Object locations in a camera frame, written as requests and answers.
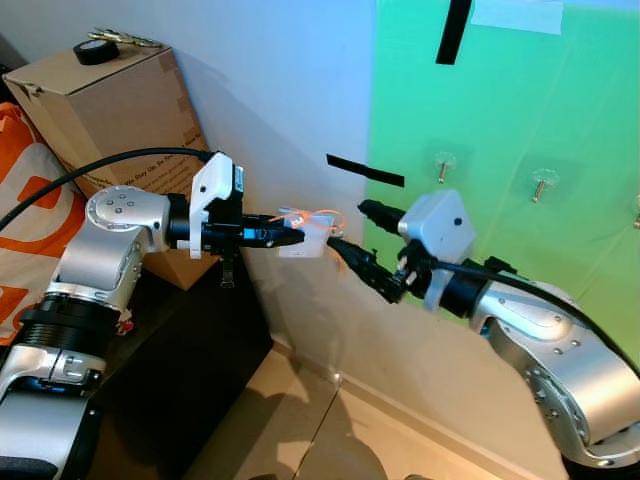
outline baseboard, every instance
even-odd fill
[[[542,477],[465,439],[438,422],[410,411],[399,402],[365,385],[359,380],[349,375],[332,371],[325,366],[301,356],[279,338],[274,338],[273,349],[294,362],[304,365],[305,368],[317,373],[320,377],[339,384],[340,388],[350,394],[369,403],[391,418],[503,480],[544,480]]]

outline tile floor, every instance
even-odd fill
[[[499,480],[270,352],[183,480]]]

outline black tape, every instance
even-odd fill
[[[87,40],[73,47],[73,53],[82,65],[99,65],[120,55],[118,46],[109,40]]]
[[[404,187],[404,176],[397,173],[385,172],[384,170],[378,170],[376,168],[367,167],[360,163],[345,160],[344,158],[329,155],[327,153],[327,163],[332,167],[341,168],[348,172],[364,175],[369,180],[375,180],[376,182],[388,183],[389,185],[395,185],[396,187]]]
[[[436,63],[453,65],[456,62],[470,10],[471,0],[451,0]]]

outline white wall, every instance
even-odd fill
[[[354,241],[365,182],[324,155],[366,161],[374,23],[375,0],[0,0],[0,35],[26,61],[94,26],[172,45],[210,145],[246,167],[248,209],[337,208]],[[247,254],[273,330],[300,353],[546,480],[564,478],[526,389],[479,337],[385,304],[329,257]]]

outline cardboard box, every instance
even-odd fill
[[[72,50],[26,65],[4,80],[69,170],[143,147],[207,149],[170,48],[119,46],[120,56],[81,65]],[[188,156],[149,156],[96,170],[76,182],[87,196],[110,185],[189,196],[201,163]],[[187,289],[217,260],[186,251],[150,254],[145,267]]]

